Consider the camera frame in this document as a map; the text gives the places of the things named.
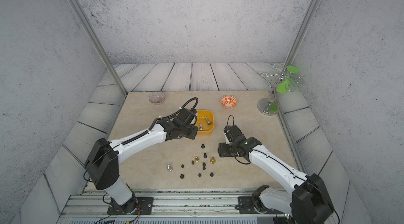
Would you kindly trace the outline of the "silver queen chess piece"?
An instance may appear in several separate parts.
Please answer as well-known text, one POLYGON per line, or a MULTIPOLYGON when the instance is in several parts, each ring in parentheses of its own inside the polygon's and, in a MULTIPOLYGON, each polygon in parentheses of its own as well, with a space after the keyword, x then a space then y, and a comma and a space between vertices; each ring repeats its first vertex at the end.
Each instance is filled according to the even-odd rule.
POLYGON ((212 125, 212 122, 208 119, 207 116, 205 116, 205 120, 206 120, 208 126, 211 126, 211 125, 212 125))

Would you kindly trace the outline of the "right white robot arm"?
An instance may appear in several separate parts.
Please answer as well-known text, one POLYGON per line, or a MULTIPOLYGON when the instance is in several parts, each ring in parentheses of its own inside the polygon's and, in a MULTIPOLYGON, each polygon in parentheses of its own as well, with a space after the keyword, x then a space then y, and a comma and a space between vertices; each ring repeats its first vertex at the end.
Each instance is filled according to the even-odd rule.
POLYGON ((252 194, 249 205, 257 213, 270 210, 284 213, 298 224, 323 224, 336 213, 326 185, 317 174, 307 175, 272 154, 259 140, 239 137, 220 143, 218 154, 243 157, 273 177, 284 191, 262 185, 252 194))

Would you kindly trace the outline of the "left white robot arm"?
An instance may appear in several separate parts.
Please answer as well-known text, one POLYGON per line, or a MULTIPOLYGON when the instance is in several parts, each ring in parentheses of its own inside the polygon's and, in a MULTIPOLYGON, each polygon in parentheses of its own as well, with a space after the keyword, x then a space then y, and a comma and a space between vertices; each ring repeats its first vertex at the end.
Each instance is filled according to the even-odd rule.
POLYGON ((119 164, 134 154, 156 144, 183 137, 194 140, 198 127, 179 119, 157 118, 153 125, 130 136, 107 141, 99 139, 85 162, 85 173, 97 190, 104 190, 121 208, 133 210, 137 202, 134 192, 119 174, 119 164))

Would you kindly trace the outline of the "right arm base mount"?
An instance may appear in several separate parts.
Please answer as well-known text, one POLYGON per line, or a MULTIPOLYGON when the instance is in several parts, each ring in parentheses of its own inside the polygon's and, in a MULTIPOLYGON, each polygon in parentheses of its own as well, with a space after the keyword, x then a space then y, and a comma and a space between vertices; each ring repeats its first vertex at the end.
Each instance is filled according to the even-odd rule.
POLYGON ((266 208, 260 200, 260 195, 268 188, 270 188, 268 185, 262 185, 255 190, 251 196, 238 197, 238 204, 234 206, 235 209, 238 210, 240 214, 281 214, 278 210, 266 208))

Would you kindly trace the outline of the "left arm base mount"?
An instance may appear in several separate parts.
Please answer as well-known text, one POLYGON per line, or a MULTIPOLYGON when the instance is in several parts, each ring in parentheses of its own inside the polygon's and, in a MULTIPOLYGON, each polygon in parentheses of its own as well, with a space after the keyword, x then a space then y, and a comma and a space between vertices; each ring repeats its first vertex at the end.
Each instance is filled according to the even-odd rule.
POLYGON ((151 215, 154 205, 153 197, 134 197, 122 206, 111 199, 107 209, 108 215, 151 215))

